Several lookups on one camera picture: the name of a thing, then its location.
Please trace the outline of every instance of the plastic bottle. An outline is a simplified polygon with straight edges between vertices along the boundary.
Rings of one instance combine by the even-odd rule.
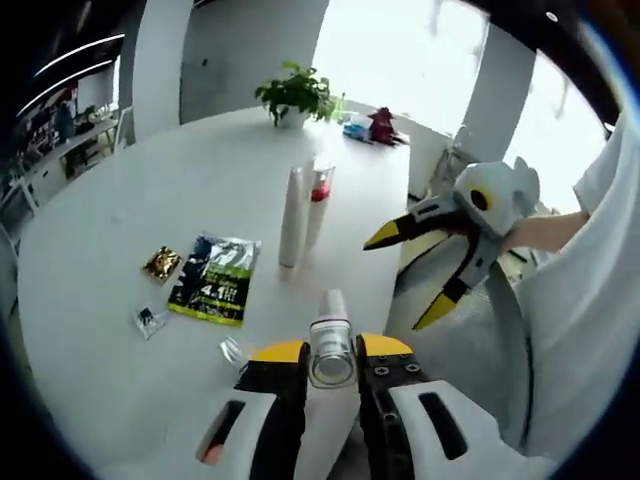
[[[316,388],[341,388],[356,380],[351,324],[340,290],[323,293],[311,324],[309,379]]]

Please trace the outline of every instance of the tabletop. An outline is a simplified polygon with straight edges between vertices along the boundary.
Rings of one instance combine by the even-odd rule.
[[[287,271],[278,248],[288,173],[314,153],[336,166],[331,195],[315,248]],[[23,235],[18,296],[36,385],[70,446],[108,478],[216,478],[195,449],[211,399],[238,378],[219,343],[307,338],[328,288],[343,291],[354,334],[381,333],[400,250],[362,246],[404,213],[408,174],[406,146],[362,144],[324,123],[276,129],[258,108],[135,144],[54,197]],[[159,287],[141,266],[163,245],[186,257],[202,231],[262,242],[244,326],[169,314],[144,341],[133,312],[166,299],[177,275]],[[343,408],[338,393],[310,388],[297,478],[326,478],[357,411],[353,393]]]

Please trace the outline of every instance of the window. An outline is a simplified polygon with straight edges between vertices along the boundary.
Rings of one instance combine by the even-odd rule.
[[[538,55],[532,88],[505,155],[538,171],[541,200],[561,213],[579,210],[573,186],[605,145],[603,125],[578,89]]]
[[[313,63],[335,94],[455,132],[486,26],[484,13],[457,0],[330,0]]]

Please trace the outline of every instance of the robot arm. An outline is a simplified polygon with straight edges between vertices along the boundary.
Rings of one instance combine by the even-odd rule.
[[[453,386],[430,381],[403,343],[364,334],[357,350],[360,424],[373,480],[541,479],[552,471],[550,460],[506,445],[496,420]]]
[[[502,442],[493,417],[448,383],[431,381],[402,342],[362,334],[355,353],[373,480],[535,479],[553,468]],[[292,341],[248,363],[197,455],[207,463],[209,453],[210,465],[223,475],[212,478],[293,479],[305,428],[309,355],[308,343]]]

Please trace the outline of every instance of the white bottle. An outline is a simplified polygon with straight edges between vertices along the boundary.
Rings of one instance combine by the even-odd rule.
[[[280,232],[280,255],[278,257],[280,265],[289,268],[295,267],[304,241],[303,183],[302,168],[292,168],[289,173],[289,185],[284,203]]]

